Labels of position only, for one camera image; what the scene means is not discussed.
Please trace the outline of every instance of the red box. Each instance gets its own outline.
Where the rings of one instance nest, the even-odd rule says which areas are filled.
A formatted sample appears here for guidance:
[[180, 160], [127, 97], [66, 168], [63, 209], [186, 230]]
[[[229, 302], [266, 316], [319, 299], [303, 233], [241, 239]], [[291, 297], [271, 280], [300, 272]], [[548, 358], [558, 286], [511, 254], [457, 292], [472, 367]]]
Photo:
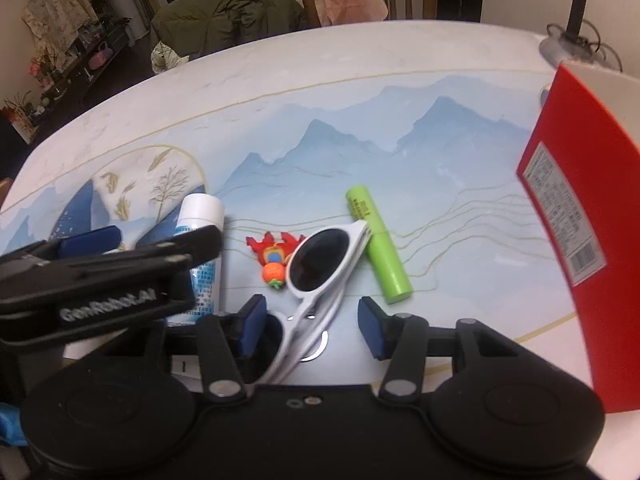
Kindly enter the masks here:
[[558, 69], [518, 165], [571, 288], [607, 413], [640, 408], [640, 80]]

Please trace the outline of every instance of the white bottle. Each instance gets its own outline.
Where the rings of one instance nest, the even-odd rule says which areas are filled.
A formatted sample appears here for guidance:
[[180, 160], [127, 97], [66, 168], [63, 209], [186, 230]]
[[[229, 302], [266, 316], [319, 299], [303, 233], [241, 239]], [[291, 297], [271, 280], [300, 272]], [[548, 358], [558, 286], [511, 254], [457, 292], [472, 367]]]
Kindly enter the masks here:
[[[193, 231], [207, 225], [215, 225], [222, 233], [224, 223], [225, 205], [219, 198], [205, 193], [192, 193], [182, 201], [175, 233]], [[196, 305], [191, 310], [169, 316], [169, 326], [194, 324], [200, 316], [220, 313], [220, 270], [222, 255], [191, 269], [191, 284], [196, 296]]]

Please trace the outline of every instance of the green jacket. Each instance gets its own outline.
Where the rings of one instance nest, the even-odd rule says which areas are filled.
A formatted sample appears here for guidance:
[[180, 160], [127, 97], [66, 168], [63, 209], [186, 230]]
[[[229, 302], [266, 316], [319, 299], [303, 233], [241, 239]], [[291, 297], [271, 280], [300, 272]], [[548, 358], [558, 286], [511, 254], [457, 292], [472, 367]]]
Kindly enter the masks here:
[[160, 41], [191, 59], [306, 28], [296, 0], [175, 0], [152, 20]]

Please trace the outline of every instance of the toy figure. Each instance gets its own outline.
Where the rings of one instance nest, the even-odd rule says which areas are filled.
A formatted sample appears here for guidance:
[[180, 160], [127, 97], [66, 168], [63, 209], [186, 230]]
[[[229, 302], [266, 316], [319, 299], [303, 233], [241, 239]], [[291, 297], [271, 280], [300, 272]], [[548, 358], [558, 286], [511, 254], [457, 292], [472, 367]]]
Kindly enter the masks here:
[[279, 243], [276, 243], [270, 232], [264, 234], [261, 242], [251, 236], [246, 238], [246, 244], [252, 248], [262, 266], [262, 279], [276, 290], [284, 286], [289, 258], [300, 242], [305, 239], [303, 235], [300, 235], [299, 240], [290, 233], [280, 233], [280, 235], [282, 241]]

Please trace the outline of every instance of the white tabletop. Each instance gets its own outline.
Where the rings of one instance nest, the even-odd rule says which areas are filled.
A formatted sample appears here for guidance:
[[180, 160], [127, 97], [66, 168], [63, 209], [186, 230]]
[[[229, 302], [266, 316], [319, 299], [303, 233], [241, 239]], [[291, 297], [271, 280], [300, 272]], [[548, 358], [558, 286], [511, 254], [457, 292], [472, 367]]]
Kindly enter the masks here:
[[[309, 30], [229, 49], [146, 80], [64, 126], [26, 161], [3, 209], [136, 139], [295, 89], [447, 71], [514, 71], [551, 82], [554, 72], [540, 57], [539, 42], [535, 34], [489, 25], [412, 21]], [[575, 316], [542, 332], [529, 334], [524, 346], [590, 383]], [[446, 377], [433, 374], [428, 383]], [[607, 479], [635, 479], [637, 449], [640, 412], [608, 415], [590, 465]]]

